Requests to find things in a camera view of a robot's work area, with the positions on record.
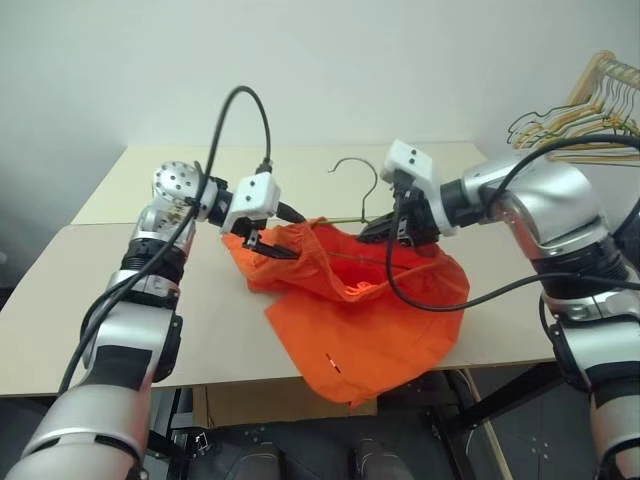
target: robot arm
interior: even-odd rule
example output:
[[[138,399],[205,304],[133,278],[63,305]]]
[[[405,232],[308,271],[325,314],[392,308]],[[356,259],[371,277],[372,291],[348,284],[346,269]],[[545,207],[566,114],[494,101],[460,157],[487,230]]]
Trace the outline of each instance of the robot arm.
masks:
[[[153,201],[141,213],[109,288],[135,275],[166,245],[191,208],[199,175],[180,162],[154,173]],[[247,248],[263,255],[296,258],[260,241],[271,216],[304,221],[279,198],[269,171],[243,179],[235,194],[223,180],[209,178],[196,220],[243,236]],[[109,312],[84,353],[84,378],[52,405],[7,479],[145,477],[151,385],[172,372],[178,355],[182,318],[175,308],[194,233],[191,220],[162,261]]]
[[[589,181],[570,164],[534,161],[494,203],[493,194],[516,160],[487,163],[440,184],[433,162],[396,141],[382,177],[405,198],[421,195],[421,221],[411,202],[402,241],[453,235],[457,227],[504,221],[538,273],[571,272],[638,282],[638,272],[618,250]],[[370,232],[363,232],[366,238]],[[605,478],[640,474],[640,292],[575,279],[542,281],[543,299],[556,319],[550,339],[571,385],[586,391],[598,456]]]

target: wire hanger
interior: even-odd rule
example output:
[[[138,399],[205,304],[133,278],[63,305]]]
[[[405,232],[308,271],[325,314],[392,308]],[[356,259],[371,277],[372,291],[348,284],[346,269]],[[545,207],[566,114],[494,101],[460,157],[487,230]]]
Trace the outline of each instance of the wire hanger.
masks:
[[[359,219],[355,219],[355,220],[354,219],[336,220],[336,221],[329,221],[327,223],[352,223],[352,222],[355,222],[355,221],[359,221],[360,223],[369,223],[369,221],[366,218],[366,203],[367,203],[367,198],[369,197],[369,195],[371,195],[371,193],[373,193],[373,191],[378,186],[378,172],[376,172],[376,168],[371,164],[371,162],[369,162],[369,160],[366,160],[366,159],[360,158],[360,157],[344,157],[344,158],[341,158],[340,160],[338,160],[336,162],[336,164],[333,166],[333,168],[330,169],[327,173],[335,172],[338,169],[338,167],[340,166],[340,164],[342,164],[343,162],[346,162],[348,160],[361,162],[361,163],[364,163],[365,165],[367,165],[371,169],[371,171],[373,172],[373,185],[367,191],[367,193],[365,193],[364,196],[362,197],[362,209],[360,211],[360,218]]]

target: table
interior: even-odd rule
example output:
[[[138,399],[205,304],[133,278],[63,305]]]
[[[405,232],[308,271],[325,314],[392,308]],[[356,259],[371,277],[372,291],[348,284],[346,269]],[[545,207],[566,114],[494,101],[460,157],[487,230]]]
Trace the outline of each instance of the table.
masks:
[[[443,181],[485,161],[468,143],[416,144],[434,158]],[[307,217],[359,216],[372,173],[357,162],[327,171],[344,156],[378,168],[388,145],[274,147],[274,174],[282,201]],[[22,279],[0,313],[0,395],[50,394],[78,340],[84,311],[101,293],[120,259],[139,212],[149,202],[153,171],[163,162],[204,163],[206,147],[129,147],[94,194],[62,228]],[[230,189],[250,175],[261,147],[221,149],[213,174]],[[388,213],[391,192],[379,185],[367,215]],[[360,224],[341,225],[357,232]],[[441,246],[464,267],[476,297],[533,269],[507,227],[472,226]],[[250,293],[221,245],[217,229],[199,224],[181,282],[184,317],[174,372],[159,386],[174,387],[299,375],[263,314],[271,298]],[[459,341],[439,368],[536,363],[553,359],[540,328],[540,287],[530,285],[465,313]]]

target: orange cloth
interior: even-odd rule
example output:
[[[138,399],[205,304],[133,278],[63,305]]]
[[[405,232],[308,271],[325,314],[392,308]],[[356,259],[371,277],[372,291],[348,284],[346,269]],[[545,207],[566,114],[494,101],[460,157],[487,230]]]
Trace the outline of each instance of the orange cloth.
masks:
[[[262,238],[300,258],[257,255],[233,235],[224,243],[251,290],[285,292],[266,315],[302,376],[323,397],[357,405],[433,368],[455,344],[462,312],[425,312],[398,299],[386,281],[386,245],[357,242],[317,220],[265,230]],[[419,254],[398,246],[393,264],[397,283],[417,301],[449,305],[467,299],[464,271],[437,245]]]

